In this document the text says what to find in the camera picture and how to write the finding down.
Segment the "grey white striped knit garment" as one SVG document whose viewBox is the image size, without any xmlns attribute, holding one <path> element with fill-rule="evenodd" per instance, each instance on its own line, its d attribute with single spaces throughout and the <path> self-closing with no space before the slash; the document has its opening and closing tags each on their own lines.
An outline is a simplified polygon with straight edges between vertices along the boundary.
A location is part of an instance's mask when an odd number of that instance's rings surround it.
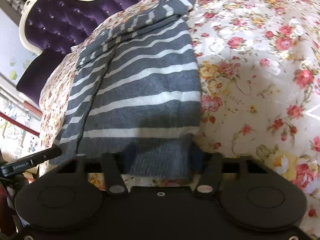
<svg viewBox="0 0 320 240">
<path fill-rule="evenodd" d="M 77 154 L 116 154 L 125 173 L 189 176 L 201 117 L 199 68 L 187 25 L 195 0 L 159 2 L 81 51 L 54 145 L 59 165 Z"/>
</svg>

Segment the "floral bedspread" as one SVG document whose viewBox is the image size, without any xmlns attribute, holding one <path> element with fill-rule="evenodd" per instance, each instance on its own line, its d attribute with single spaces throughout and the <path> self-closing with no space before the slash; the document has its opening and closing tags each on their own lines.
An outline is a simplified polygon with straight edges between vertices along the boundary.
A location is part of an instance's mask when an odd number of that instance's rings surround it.
<svg viewBox="0 0 320 240">
<path fill-rule="evenodd" d="M 142 0 L 93 31 L 159 0 Z M 200 68 L 197 144 L 251 155 L 307 196 L 301 227 L 319 237 L 319 0 L 196 0 L 189 30 Z"/>
</svg>

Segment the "purple tufted white-framed headboard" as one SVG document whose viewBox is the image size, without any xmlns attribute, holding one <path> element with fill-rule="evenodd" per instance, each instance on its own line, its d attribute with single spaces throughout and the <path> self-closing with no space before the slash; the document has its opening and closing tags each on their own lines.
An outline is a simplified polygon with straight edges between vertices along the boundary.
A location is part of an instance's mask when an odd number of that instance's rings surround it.
<svg viewBox="0 0 320 240">
<path fill-rule="evenodd" d="M 23 46 L 37 55 L 16 89 L 38 104 L 46 81 L 94 29 L 141 0 L 27 0 L 19 23 Z"/>
</svg>

